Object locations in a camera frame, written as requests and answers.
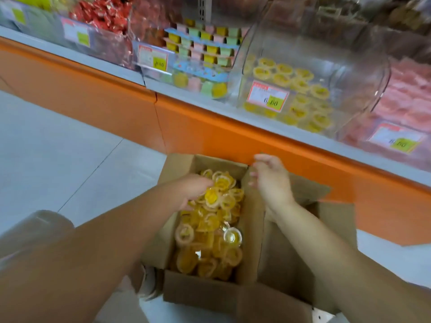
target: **gray floor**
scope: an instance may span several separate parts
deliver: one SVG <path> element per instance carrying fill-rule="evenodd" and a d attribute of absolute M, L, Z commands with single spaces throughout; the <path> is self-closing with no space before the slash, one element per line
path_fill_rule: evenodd
<path fill-rule="evenodd" d="M 157 183 L 166 156 L 0 92 L 0 233 L 39 209 L 76 226 Z M 360 251 L 401 278 L 431 288 L 431 244 L 400 247 L 358 231 Z M 223 315 L 143 304 L 151 323 L 228 322 Z"/>

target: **yellow price sticker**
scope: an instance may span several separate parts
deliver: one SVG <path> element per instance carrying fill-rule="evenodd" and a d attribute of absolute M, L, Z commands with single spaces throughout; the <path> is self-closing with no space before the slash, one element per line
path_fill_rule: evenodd
<path fill-rule="evenodd" d="M 278 98 L 275 96 L 268 97 L 268 101 L 266 102 L 266 106 L 270 109 L 274 109 L 280 111 L 283 107 L 284 100 L 282 98 Z"/>
<path fill-rule="evenodd" d="M 21 9 L 12 8 L 13 15 L 15 16 L 15 20 L 25 25 L 25 15 Z"/>
<path fill-rule="evenodd" d="M 77 35 L 78 35 L 78 42 L 79 43 L 90 47 L 90 38 L 89 38 L 88 34 L 77 32 Z"/>
<path fill-rule="evenodd" d="M 407 138 L 398 138 L 396 141 L 393 142 L 391 147 L 404 153 L 410 153 L 415 149 L 417 145 L 418 142 L 415 142 L 413 140 L 409 140 Z"/>
<path fill-rule="evenodd" d="M 153 57 L 153 68 L 166 71 L 166 59 Z"/>

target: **price tag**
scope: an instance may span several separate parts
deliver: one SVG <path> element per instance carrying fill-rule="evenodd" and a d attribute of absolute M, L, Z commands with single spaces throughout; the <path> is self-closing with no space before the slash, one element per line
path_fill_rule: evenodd
<path fill-rule="evenodd" d="M 285 90 L 253 81 L 247 102 L 281 112 L 288 96 L 289 92 Z"/>
<path fill-rule="evenodd" d="M 166 71 L 168 54 L 149 46 L 139 45 L 138 63 L 154 69 Z"/>
<path fill-rule="evenodd" d="M 11 0 L 1 0 L 0 3 L 1 12 L 3 12 L 3 16 L 7 19 L 19 22 L 23 25 L 26 25 L 25 14 L 22 6 Z"/>
<path fill-rule="evenodd" d="M 91 48 L 89 27 L 76 21 L 61 18 L 64 29 L 64 38 Z"/>
<path fill-rule="evenodd" d="M 384 122 L 379 124 L 368 141 L 399 152 L 411 153 L 425 138 L 426 134 L 419 131 Z"/>

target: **store display shelf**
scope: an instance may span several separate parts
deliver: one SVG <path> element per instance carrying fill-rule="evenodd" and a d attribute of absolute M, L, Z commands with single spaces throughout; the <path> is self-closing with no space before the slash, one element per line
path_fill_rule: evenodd
<path fill-rule="evenodd" d="M 11 30 L 9 28 L 1 27 L 1 26 L 0 26 L 0 36 L 37 48 L 42 51 L 75 61 L 85 66 L 94 68 L 96 70 L 106 72 L 107 74 L 116 76 L 118 78 L 122 78 L 127 81 L 131 81 L 133 83 L 145 86 L 145 83 L 142 79 L 142 75 L 140 72 L 129 70 L 119 65 L 112 64 L 104 60 L 96 59 L 92 56 L 79 53 L 69 48 L 65 48 L 63 46 L 49 43 L 41 39 L 31 37 L 29 35 L 25 35 L 23 33 Z"/>
<path fill-rule="evenodd" d="M 30 37 L 22 33 L 13 31 L 11 29 L 0 26 L 0 36 L 11 39 L 13 41 L 40 49 L 42 51 L 75 61 L 77 63 L 86 65 L 106 72 L 110 75 L 122 78 L 124 80 L 146 86 L 148 89 L 167 95 L 169 97 L 178 99 L 180 101 L 190 103 L 197 107 L 206 109 L 208 111 L 218 113 L 220 115 L 232 118 L 234 120 L 255 126 L 257 128 L 267 130 L 287 137 L 304 144 L 323 149 L 327 152 L 331 152 L 348 159 L 369 165 L 371 167 L 384 170 L 386 172 L 395 174 L 399 177 L 409 179 L 413 182 L 423 184 L 431 187 L 431 173 L 426 172 L 401 162 L 396 162 L 385 157 L 381 157 L 376 154 L 365 152 L 361 149 L 345 145 L 336 140 L 332 140 L 323 135 L 308 132 L 306 130 L 298 129 L 297 127 L 288 126 L 282 122 L 275 121 L 266 117 L 256 115 L 251 112 L 247 112 L 242 108 L 237 108 L 233 104 L 236 104 L 236 98 L 238 94 L 239 86 L 236 91 L 230 95 L 230 97 L 223 102 L 209 99 L 199 93 L 189 92 L 187 90 L 168 85 L 150 78 L 146 78 L 145 82 L 140 72 L 132 71 L 121 66 L 111 64 L 109 62 L 96 59 L 89 55 L 81 54 L 77 51 L 73 51 L 62 46 L 58 46 L 49 42 L 42 41 L 35 37 Z"/>
<path fill-rule="evenodd" d="M 376 154 L 365 152 L 361 149 L 345 145 L 323 135 L 311 133 L 306 130 L 298 129 L 297 127 L 288 126 L 282 122 L 247 112 L 241 108 L 235 108 L 228 104 L 235 95 L 232 95 L 226 101 L 226 104 L 153 79 L 147 78 L 145 80 L 145 84 L 148 89 L 155 92 L 431 187 L 430 172 L 423 171 Z"/>

